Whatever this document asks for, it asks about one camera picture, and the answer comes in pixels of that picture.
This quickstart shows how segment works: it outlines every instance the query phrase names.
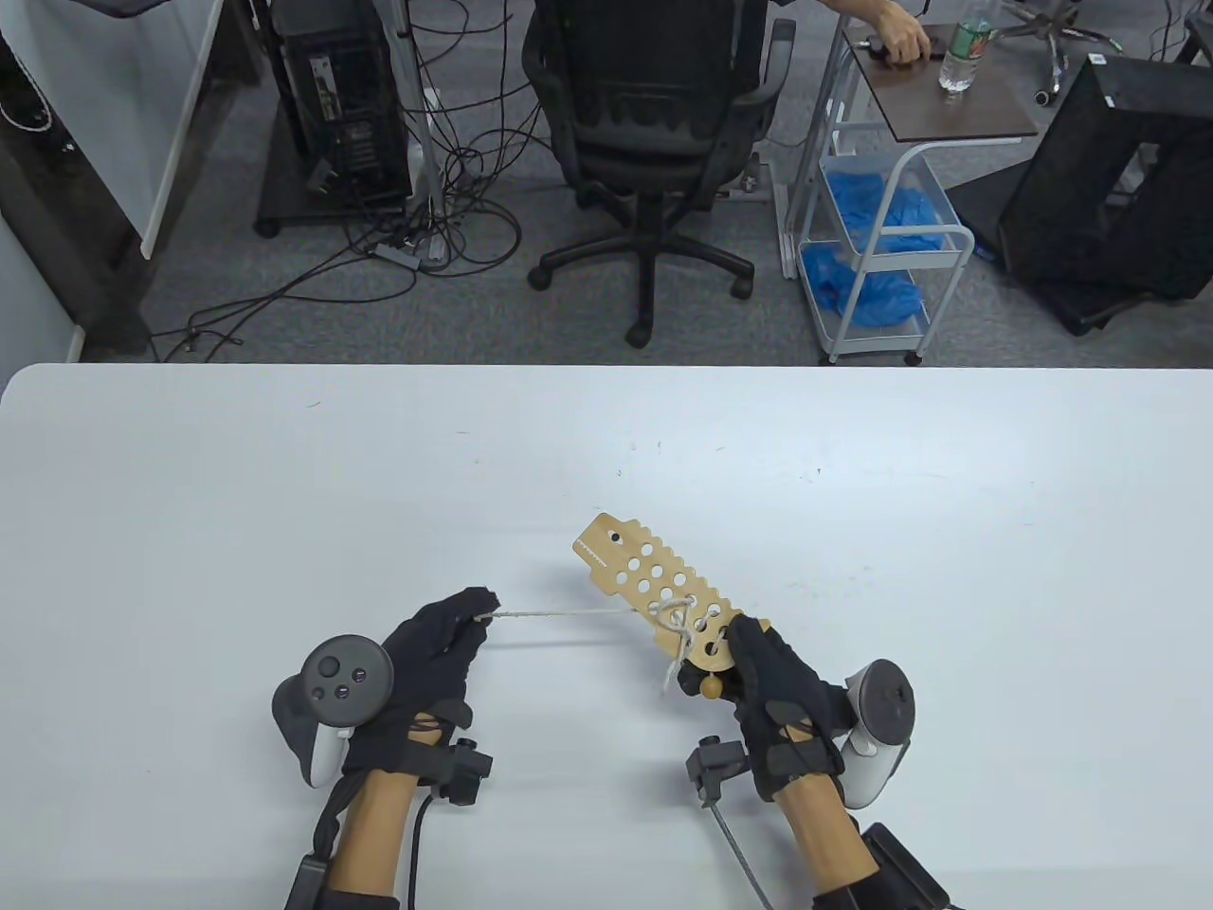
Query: water bottle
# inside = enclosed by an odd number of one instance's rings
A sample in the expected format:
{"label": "water bottle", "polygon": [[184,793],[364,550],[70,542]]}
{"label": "water bottle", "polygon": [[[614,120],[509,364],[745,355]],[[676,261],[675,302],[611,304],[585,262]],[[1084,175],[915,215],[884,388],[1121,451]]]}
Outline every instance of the water bottle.
{"label": "water bottle", "polygon": [[969,0],[964,7],[964,15],[947,45],[944,66],[939,69],[939,84],[950,95],[959,95],[973,85],[978,64],[993,36],[993,23],[1001,6],[1002,0]]}

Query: computer tower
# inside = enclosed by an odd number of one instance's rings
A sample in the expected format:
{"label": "computer tower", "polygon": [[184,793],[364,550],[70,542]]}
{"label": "computer tower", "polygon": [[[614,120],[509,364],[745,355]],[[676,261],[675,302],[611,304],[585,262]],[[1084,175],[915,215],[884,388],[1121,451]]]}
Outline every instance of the computer tower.
{"label": "computer tower", "polygon": [[371,0],[274,0],[270,17],[306,142],[308,188],[355,207],[403,204],[411,193],[408,135]]}
{"label": "computer tower", "polygon": [[1213,73],[1092,55],[998,222],[1007,271],[1064,320],[1213,279]]}

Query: gray carpet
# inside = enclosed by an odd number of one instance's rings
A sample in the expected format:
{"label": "gray carpet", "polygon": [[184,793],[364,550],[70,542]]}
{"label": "gray carpet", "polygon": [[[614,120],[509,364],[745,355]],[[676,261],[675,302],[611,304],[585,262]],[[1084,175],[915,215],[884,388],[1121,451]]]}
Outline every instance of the gray carpet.
{"label": "gray carpet", "polygon": [[[907,0],[916,10],[918,0]],[[457,28],[459,7],[449,0],[414,0],[416,19]],[[472,25],[501,16],[499,0],[469,0]],[[929,19],[955,21],[959,0],[935,0]],[[1121,39],[1134,56],[1149,52],[1149,34],[1163,21],[1162,0],[1087,0],[1082,23]],[[511,0],[506,84],[522,81],[518,49],[531,5]],[[780,101],[771,136],[803,136],[821,78],[833,17],[811,0],[771,7],[798,22],[793,73]],[[428,36],[428,56],[450,39]],[[500,33],[471,35],[434,66],[448,106],[496,92]],[[1025,107],[1041,126],[1052,112],[1032,104],[1046,69],[1043,45],[1020,39],[992,51]],[[343,244],[340,229],[289,229],[263,240],[250,229],[261,184],[275,93],[270,80],[241,92],[210,149],[201,175],[172,237],[160,254],[143,303],[155,330],[180,325],[190,311],[268,291],[320,262]],[[513,98],[508,123],[534,104],[530,91]],[[495,126],[496,108],[456,115],[467,138]],[[541,124],[540,135],[546,135]],[[1002,149],[938,154],[945,186],[980,176],[1031,155],[1035,143]],[[765,143],[764,153],[782,174],[796,153]],[[243,345],[227,347],[220,362],[258,363],[583,363],[583,364],[815,364],[819,351],[797,281],[780,275],[774,214],[761,204],[723,204],[695,216],[685,231],[754,262],[753,298],[740,303],[729,278],[697,263],[668,260],[657,271],[657,322],[651,345],[633,351],[622,335],[636,298],[636,265],[602,260],[560,271],[549,291],[537,294],[524,275],[537,256],[608,224],[602,214],[581,212],[542,148],[529,148],[499,183],[492,198],[523,226],[517,255],[491,272],[459,280],[421,278],[399,300],[381,303],[283,301],[244,326]],[[469,218],[465,229],[475,254],[486,258],[508,245],[501,226]],[[385,263],[360,263],[318,278],[302,291],[312,296],[372,297],[409,281]],[[1213,366],[1213,295],[1184,306],[1146,305],[1112,320],[1107,329],[1075,339],[1035,301],[974,260],[927,363],[956,366]],[[171,339],[166,346],[171,346]],[[178,359],[198,359],[184,353]],[[847,363],[894,364],[898,356],[852,358]]]}

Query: forearm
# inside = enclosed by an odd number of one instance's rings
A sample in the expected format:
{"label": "forearm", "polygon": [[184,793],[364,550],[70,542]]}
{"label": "forearm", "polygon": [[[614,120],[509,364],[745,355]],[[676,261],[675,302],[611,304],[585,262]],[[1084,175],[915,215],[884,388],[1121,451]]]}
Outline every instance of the forearm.
{"label": "forearm", "polygon": [[775,804],[792,826],[819,894],[854,885],[877,871],[832,778],[809,774],[793,780],[775,794]]}
{"label": "forearm", "polygon": [[820,0],[820,2],[842,16],[862,19],[875,27],[894,0]]}
{"label": "forearm", "polygon": [[349,807],[328,887],[392,897],[417,778],[372,770]]}

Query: white cart frame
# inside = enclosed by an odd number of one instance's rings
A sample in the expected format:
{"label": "white cart frame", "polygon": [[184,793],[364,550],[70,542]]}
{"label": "white cart frame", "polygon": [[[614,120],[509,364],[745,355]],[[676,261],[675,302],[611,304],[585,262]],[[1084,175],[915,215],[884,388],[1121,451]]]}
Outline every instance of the white cart frame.
{"label": "white cart frame", "polygon": [[[804,288],[818,341],[822,349],[820,363],[835,364],[844,354],[875,352],[905,352],[906,363],[917,365],[935,337],[956,294],[964,267],[973,256],[975,240],[973,232],[961,223],[947,194],[924,153],[939,148],[972,146],[1008,146],[1020,138],[950,140],[899,144],[892,153],[855,153],[855,135],[859,132],[888,131],[883,116],[870,119],[872,95],[862,78],[854,51],[847,41],[845,28],[849,19],[838,18],[835,40],[826,59],[826,74],[821,83],[821,95],[814,112],[797,181],[788,193],[790,205],[780,235],[780,258],[784,277],[797,275]],[[884,177],[884,194],[876,211],[876,220],[866,238],[856,243],[830,188],[830,174],[881,174]],[[915,186],[930,200],[939,217],[936,223],[915,226],[885,224],[893,195],[899,187]],[[833,231],[833,239],[814,240],[809,237],[818,206],[825,206]],[[883,240],[894,237],[943,237],[940,250],[912,252],[879,252]],[[842,314],[821,306],[813,292],[804,268],[804,251],[814,244],[839,248],[837,255],[855,272],[855,283]],[[912,271],[950,269],[946,290],[934,306],[926,298],[923,309],[901,325],[888,329],[862,329],[852,326],[864,283],[872,273],[904,272],[910,280]]]}

